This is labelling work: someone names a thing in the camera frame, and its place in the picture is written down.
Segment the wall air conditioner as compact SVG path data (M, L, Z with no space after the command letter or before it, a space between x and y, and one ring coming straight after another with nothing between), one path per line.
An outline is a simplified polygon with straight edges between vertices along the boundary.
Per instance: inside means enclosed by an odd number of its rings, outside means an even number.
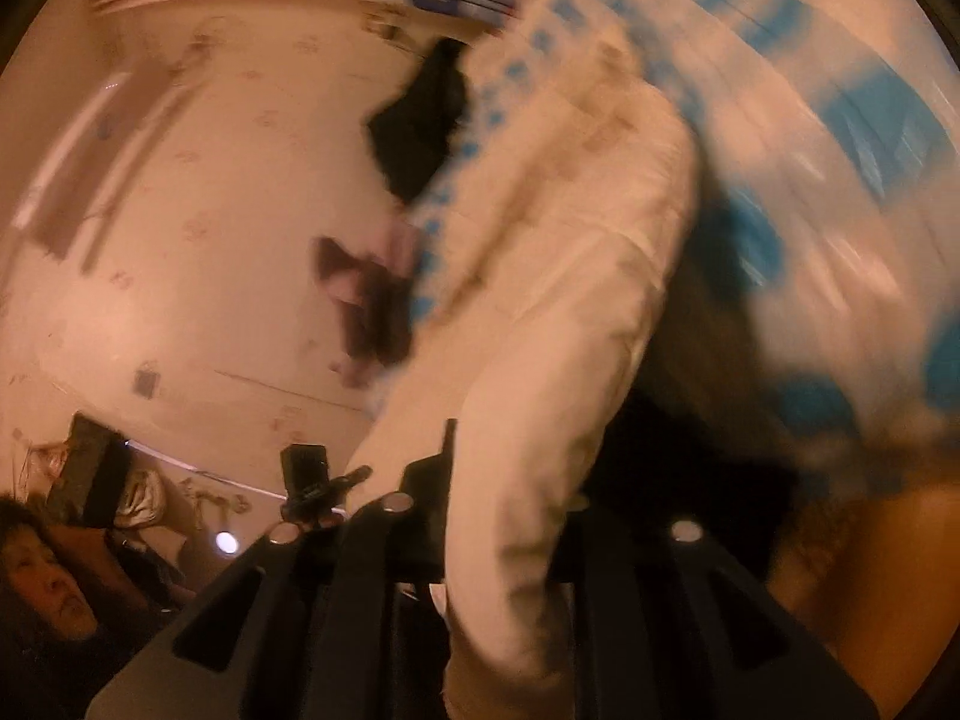
M85 221L107 226L208 75L210 54L198 47L174 64L145 57L109 73L47 147L14 207L11 232L64 260Z

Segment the pink brown bedding pile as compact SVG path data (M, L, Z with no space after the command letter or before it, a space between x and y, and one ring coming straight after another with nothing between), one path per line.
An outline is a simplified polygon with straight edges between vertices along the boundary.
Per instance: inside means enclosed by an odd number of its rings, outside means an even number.
M397 215L361 254L329 236L313 242L314 277L334 306L342 341L332 369L345 387L368 387L412 351L410 309L421 249L420 229Z

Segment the blue white checkered storage bag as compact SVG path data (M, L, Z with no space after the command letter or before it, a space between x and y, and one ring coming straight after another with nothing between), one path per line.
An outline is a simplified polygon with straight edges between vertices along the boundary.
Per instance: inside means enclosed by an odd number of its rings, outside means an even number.
M692 130L700 208L647 385L744 449L880 488L958 473L958 70L916 0L523 0L466 57L413 298L438 319L556 151L596 47Z

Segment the black jacket by headboard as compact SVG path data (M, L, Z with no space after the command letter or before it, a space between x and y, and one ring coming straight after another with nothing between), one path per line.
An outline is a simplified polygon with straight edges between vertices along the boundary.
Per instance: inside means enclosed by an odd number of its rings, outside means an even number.
M467 110L460 55L467 44L439 37L402 93L366 119L366 137L387 190L413 205L451 153L451 138Z

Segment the white quilted jacket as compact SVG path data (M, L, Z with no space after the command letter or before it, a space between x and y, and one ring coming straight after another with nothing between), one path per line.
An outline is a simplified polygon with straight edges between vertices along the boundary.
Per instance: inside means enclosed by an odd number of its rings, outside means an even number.
M695 211L692 133L620 25L535 67L439 181L434 304L355 452L359 507L455 422L446 518L454 718L566 718L548 564L630 390Z

